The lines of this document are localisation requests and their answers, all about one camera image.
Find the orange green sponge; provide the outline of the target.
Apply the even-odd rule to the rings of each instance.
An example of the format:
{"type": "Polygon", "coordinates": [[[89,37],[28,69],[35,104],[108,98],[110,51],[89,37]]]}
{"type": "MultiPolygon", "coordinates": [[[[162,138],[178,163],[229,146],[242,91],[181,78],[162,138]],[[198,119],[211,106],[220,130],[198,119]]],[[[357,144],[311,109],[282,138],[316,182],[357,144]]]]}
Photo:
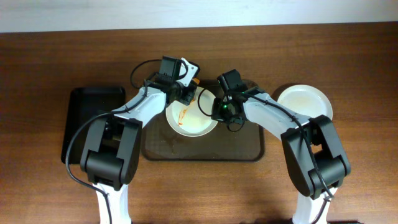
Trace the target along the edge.
{"type": "Polygon", "coordinates": [[[200,80],[197,78],[193,78],[192,81],[196,84],[199,85],[200,84],[200,80]]]}

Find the white plate stained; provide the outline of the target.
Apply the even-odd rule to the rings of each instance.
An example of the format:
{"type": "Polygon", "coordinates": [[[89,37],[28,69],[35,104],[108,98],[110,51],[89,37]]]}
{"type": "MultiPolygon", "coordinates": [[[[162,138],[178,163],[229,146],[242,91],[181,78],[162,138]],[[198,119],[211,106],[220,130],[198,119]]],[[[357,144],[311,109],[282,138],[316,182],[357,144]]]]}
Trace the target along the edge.
{"type": "Polygon", "coordinates": [[[198,87],[194,99],[186,106],[174,101],[165,109],[167,122],[177,133],[186,137],[199,137],[212,131],[217,121],[204,115],[198,107],[198,97],[202,87],[198,87]]]}

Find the white plate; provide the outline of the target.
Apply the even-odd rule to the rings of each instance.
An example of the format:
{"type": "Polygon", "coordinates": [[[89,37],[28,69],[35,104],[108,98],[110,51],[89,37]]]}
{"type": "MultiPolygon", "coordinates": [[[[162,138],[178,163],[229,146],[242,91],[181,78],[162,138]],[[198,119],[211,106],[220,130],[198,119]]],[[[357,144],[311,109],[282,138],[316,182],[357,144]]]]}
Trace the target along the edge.
{"type": "Polygon", "coordinates": [[[333,108],[327,96],[310,85],[293,85],[286,88],[279,95],[277,102],[312,118],[325,115],[333,119],[333,108]]]}

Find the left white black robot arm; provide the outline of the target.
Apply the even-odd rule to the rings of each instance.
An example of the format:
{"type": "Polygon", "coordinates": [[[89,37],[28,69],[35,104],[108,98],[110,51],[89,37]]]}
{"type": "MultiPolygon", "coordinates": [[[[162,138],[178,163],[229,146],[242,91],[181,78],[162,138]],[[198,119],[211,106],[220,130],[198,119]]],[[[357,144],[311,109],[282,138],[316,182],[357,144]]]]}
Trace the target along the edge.
{"type": "Polygon", "coordinates": [[[142,130],[155,116],[177,101],[189,105],[197,84],[146,81],[124,106],[89,119],[80,168],[88,176],[85,185],[95,190],[101,223],[131,223],[128,186],[141,150],[142,130]]]}

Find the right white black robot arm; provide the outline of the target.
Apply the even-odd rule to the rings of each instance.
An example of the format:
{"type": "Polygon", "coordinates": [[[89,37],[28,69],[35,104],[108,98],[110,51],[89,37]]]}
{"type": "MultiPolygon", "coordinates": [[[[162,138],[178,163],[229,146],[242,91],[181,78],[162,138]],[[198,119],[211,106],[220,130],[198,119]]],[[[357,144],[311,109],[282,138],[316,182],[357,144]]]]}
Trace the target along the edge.
{"type": "Polygon", "coordinates": [[[298,191],[292,223],[326,223],[337,188],[351,164],[332,120],[294,112],[263,90],[227,91],[215,98],[211,118],[227,125],[256,123],[282,143],[289,177],[298,191]]]}

